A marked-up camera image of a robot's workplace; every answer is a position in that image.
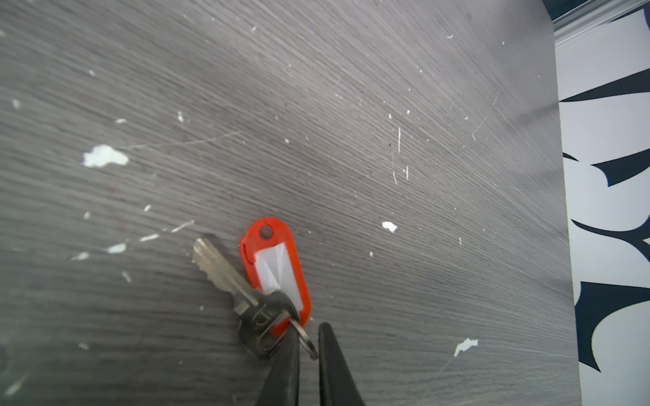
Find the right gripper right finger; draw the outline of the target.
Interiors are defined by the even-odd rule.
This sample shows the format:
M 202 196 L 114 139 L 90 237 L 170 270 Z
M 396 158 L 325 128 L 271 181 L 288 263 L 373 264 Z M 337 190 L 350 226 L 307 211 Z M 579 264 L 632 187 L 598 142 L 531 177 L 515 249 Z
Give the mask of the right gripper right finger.
M 329 323 L 318 328 L 321 406 L 364 406 L 343 352 Z

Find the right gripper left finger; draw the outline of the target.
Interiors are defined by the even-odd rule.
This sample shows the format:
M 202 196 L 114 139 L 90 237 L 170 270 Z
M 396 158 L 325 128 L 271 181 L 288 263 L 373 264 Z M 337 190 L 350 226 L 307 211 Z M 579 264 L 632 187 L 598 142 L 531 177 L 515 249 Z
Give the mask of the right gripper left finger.
M 255 406 L 296 406 L 299 403 L 301 345 L 297 332 L 287 332 L 272 357 L 272 365 Z

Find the silver key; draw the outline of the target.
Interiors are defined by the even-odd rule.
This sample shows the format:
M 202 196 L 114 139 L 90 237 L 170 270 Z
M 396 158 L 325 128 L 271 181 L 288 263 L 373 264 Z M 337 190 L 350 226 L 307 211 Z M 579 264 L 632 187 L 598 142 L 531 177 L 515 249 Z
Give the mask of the silver key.
M 243 347 L 260 359 L 270 358 L 282 340 L 281 336 L 272 333 L 272 329 L 282 321 L 298 316 L 290 298 L 280 291 L 264 294 L 250 286 L 209 235 L 194 242 L 192 261 L 217 289 L 232 296 L 233 312 L 239 318 L 238 336 Z

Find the red key tag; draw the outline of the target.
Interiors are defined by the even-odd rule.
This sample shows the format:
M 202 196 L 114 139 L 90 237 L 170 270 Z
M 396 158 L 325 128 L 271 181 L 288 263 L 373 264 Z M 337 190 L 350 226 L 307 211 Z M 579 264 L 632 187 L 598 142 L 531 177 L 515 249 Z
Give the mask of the red key tag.
M 239 250 L 251 286 L 264 294 L 286 294 L 298 312 L 299 323 L 305 325 L 311 314 L 311 297 L 289 226 L 277 218 L 258 219 L 242 235 Z

